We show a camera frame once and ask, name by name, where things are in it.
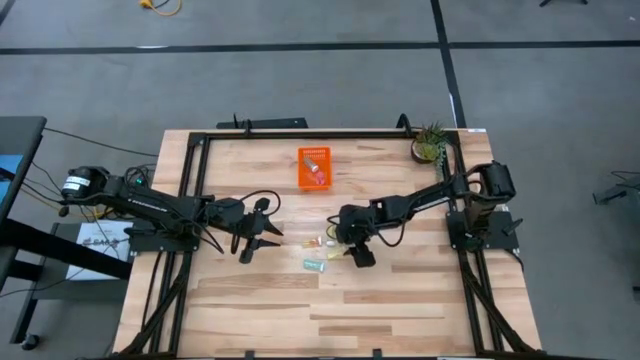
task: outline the desk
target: desk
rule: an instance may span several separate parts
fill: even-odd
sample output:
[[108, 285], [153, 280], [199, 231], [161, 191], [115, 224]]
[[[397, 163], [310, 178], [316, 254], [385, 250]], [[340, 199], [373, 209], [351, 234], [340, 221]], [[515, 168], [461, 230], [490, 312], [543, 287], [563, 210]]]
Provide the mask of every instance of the desk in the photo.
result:
[[[56, 225], [51, 233], [45, 233], [8, 218], [40, 145], [46, 121], [43, 117], [0, 117], [0, 154], [22, 156], [7, 194], [0, 203], [0, 291], [7, 277], [32, 281], [30, 289], [47, 287], [65, 278], [67, 264], [124, 280], [84, 281], [81, 284], [66, 282], [47, 290], [28, 292], [9, 340], [14, 344], [23, 343], [25, 350], [33, 349], [38, 342], [37, 337], [27, 336], [38, 300], [122, 298], [131, 271], [131, 264], [125, 261], [76, 244], [79, 226], [62, 225], [59, 229]], [[20, 261], [15, 259], [18, 250], [42, 255], [43, 258], [39, 264]]]
[[[178, 193], [188, 134], [165, 132], [154, 189]], [[486, 133], [461, 130], [459, 138], [467, 168], [491, 161]], [[446, 205], [416, 215], [397, 248], [374, 238], [373, 268], [356, 269], [351, 258], [329, 261], [323, 274], [302, 268], [304, 258], [325, 257], [326, 248], [304, 249], [301, 244], [324, 236], [327, 216], [337, 214], [340, 206], [366, 205], [368, 199], [408, 194], [437, 181], [433, 166], [411, 160], [409, 144], [406, 139], [212, 142], [204, 194], [239, 197], [259, 189], [277, 191], [283, 205], [271, 219], [284, 236], [266, 235], [282, 246], [258, 250], [250, 265], [229, 254], [230, 235], [220, 232], [214, 235], [227, 254], [205, 245], [194, 253], [178, 356], [244, 356], [246, 350], [272, 357], [371, 356], [374, 348], [381, 348], [385, 356], [473, 354], [458, 260], [444, 220]], [[314, 145], [331, 147], [333, 187], [302, 194], [296, 183], [296, 150]], [[394, 239], [399, 231], [387, 233], [387, 239]], [[522, 338], [539, 348], [520, 265], [504, 251], [485, 254], [497, 306]], [[134, 261], [115, 350], [128, 345], [140, 330], [155, 258], [147, 253]], [[156, 277], [151, 309], [161, 277]], [[490, 348], [481, 306], [479, 313], [485, 348]], [[167, 349], [172, 318], [169, 311], [161, 351]]]

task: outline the gray carpet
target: gray carpet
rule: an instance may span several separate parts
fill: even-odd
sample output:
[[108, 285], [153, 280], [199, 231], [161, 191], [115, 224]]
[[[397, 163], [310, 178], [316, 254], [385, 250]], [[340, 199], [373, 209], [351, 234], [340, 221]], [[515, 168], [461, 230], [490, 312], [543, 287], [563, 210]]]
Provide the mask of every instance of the gray carpet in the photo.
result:
[[[637, 1], [537, 3], [442, 1], [449, 40], [640, 39]], [[436, 39], [422, 0], [192, 0], [169, 19], [135, 1], [17, 0], [0, 26], [0, 47], [23, 48]], [[543, 346], [636, 359], [640, 229], [627, 202], [597, 207], [591, 192], [617, 181], [611, 170], [640, 170], [640, 48], [452, 56], [469, 127], [488, 129], [496, 158], [513, 173], [510, 207], [525, 218], [518, 234]], [[234, 112], [305, 116], [312, 127], [388, 127], [401, 112], [413, 123], [453, 125], [438, 50], [0, 56], [0, 79], [1, 115], [43, 115], [50, 127], [146, 152], [158, 151], [164, 129], [213, 128]], [[57, 181], [83, 164], [117, 173], [148, 162], [45, 135], [36, 162]], [[29, 177], [46, 180], [35, 169]], [[11, 217], [42, 230], [59, 221], [25, 196]], [[9, 280], [3, 293], [25, 286]], [[22, 299], [0, 299], [1, 358], [100, 356], [121, 307], [41, 302], [31, 331], [45, 341], [23, 352], [7, 344]]]

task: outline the floor stripe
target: floor stripe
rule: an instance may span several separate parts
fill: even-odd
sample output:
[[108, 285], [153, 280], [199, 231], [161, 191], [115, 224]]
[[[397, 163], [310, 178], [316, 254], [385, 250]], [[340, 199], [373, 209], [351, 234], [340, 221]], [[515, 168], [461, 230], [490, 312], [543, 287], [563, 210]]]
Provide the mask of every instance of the floor stripe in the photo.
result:
[[451, 51], [449, 49], [449, 41], [447, 40], [447, 31], [444, 27], [440, 2], [438, 0], [431, 0], [431, 8], [433, 9], [436, 31], [438, 32], [438, 42], [440, 43], [440, 55], [442, 56], [444, 74], [447, 78], [447, 87], [449, 88], [449, 96], [453, 108], [453, 121], [456, 127], [466, 128], [467, 121], [464, 117], [464, 111], [462, 110], [462, 100], [460, 99], [460, 91], [458, 90], [456, 72], [453, 69], [453, 60], [451, 59]]
[[7, 48], [0, 55], [107, 55], [107, 54], [176, 54], [268, 51], [334, 51], [334, 50], [422, 50], [438, 49], [437, 42], [348, 42], [246, 45], [176, 45], [118, 46], [68, 48]]
[[580, 49], [640, 47], [640, 40], [452, 42], [451, 49]]

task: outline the black table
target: black table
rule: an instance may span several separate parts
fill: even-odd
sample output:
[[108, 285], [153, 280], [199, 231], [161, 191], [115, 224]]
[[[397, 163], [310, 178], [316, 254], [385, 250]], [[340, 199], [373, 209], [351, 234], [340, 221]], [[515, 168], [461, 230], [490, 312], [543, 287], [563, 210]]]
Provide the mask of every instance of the black table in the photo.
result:
[[[1, 172], [10, 183], [0, 203], [0, 291], [7, 277], [33, 281], [31, 290], [46, 287], [64, 279], [69, 265], [123, 280], [66, 282], [43, 291], [29, 291], [10, 340], [23, 343], [23, 348], [28, 350], [35, 347], [33, 337], [27, 336], [27, 329], [38, 299], [124, 298], [126, 280], [131, 273], [129, 262], [76, 244], [79, 225], [65, 225], [62, 230], [56, 225], [51, 233], [46, 233], [8, 217], [42, 140], [46, 121], [43, 117], [0, 117], [0, 155], [22, 156], [16, 169]], [[18, 250], [44, 258], [38, 265], [20, 261], [16, 259]], [[31, 340], [27, 346], [25, 340]]]

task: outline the table leg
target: table leg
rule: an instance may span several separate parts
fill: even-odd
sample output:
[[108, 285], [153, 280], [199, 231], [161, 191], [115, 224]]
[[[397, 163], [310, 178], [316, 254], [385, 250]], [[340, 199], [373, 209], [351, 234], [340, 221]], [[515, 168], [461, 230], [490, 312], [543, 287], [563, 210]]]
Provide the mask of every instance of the table leg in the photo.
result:
[[11, 219], [5, 220], [0, 234], [7, 245], [24, 251], [119, 279], [129, 279], [131, 274], [131, 264], [128, 262], [120, 261]]

